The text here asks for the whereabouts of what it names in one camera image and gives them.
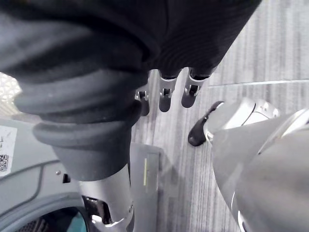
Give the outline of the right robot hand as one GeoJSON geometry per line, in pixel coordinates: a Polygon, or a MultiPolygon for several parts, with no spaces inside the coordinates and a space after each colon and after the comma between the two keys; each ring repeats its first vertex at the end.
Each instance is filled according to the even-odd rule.
{"type": "Polygon", "coordinates": [[[130,143],[149,71],[208,78],[258,0],[3,0],[0,71],[101,232],[134,228],[130,143]]]}

